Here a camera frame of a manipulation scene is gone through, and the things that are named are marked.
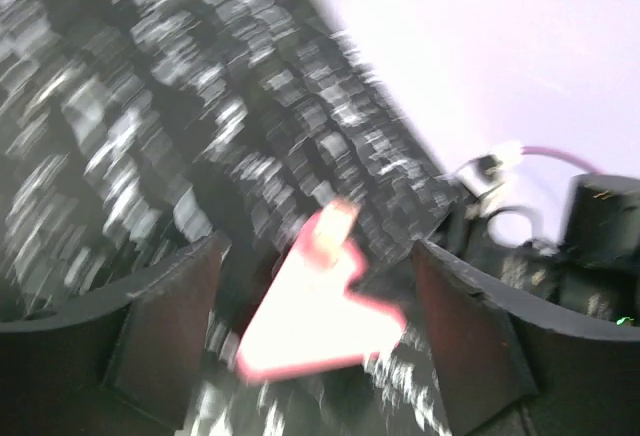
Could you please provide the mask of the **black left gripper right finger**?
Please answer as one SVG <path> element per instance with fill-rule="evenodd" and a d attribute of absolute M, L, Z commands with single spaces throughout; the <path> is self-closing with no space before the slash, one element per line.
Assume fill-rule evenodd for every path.
<path fill-rule="evenodd" d="M 548 303 L 426 240 L 411 260 L 453 434 L 638 434 L 637 328 Z"/>

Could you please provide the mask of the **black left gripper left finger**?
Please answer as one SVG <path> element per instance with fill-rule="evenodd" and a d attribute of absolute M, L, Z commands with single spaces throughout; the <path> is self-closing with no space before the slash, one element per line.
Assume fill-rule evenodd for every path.
<path fill-rule="evenodd" d="M 187 420 L 226 237 L 1 327 L 5 435 L 171 435 Z"/>

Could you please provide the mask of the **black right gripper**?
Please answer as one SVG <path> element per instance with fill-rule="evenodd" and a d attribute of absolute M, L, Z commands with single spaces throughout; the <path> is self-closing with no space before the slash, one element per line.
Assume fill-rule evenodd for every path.
<path fill-rule="evenodd" d="M 490 223 L 514 213 L 528 220 L 531 236 L 517 246 L 498 243 Z M 540 235 L 542 217 L 526 206 L 506 206 L 486 216 L 479 205 L 458 203 L 444 223 L 444 249 L 471 266 L 546 302 L 617 326 L 639 324 L 639 271 L 587 268 L 569 261 Z"/>

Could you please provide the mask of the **pink triangular socket base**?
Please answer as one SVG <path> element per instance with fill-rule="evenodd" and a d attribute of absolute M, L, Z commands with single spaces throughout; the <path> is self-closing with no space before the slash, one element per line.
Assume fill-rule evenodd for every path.
<path fill-rule="evenodd" d="M 235 367 L 249 383 L 357 365 L 393 350 L 404 333 L 399 307 L 349 290 L 366 270 L 353 242 L 328 270 L 308 258 L 310 242 L 305 227 L 239 342 Z"/>

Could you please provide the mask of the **beige plug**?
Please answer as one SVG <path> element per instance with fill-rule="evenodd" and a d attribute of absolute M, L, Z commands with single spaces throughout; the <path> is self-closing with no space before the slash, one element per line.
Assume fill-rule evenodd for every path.
<path fill-rule="evenodd" d="M 330 201 L 319 213 L 311 247 L 326 261 L 336 258 L 357 220 L 360 206 L 343 198 Z"/>

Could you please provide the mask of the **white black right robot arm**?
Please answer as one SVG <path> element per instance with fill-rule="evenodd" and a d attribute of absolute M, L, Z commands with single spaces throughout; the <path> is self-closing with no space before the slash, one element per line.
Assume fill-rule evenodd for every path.
<path fill-rule="evenodd" d="M 504 284 L 546 302 L 618 326 L 639 323 L 639 182 L 619 175 L 573 178 L 558 243 L 543 234 L 541 214 L 522 205 L 486 210 L 486 198 L 452 212 L 447 251 Z M 505 214 L 526 218 L 531 233 L 510 246 L 490 233 Z"/>

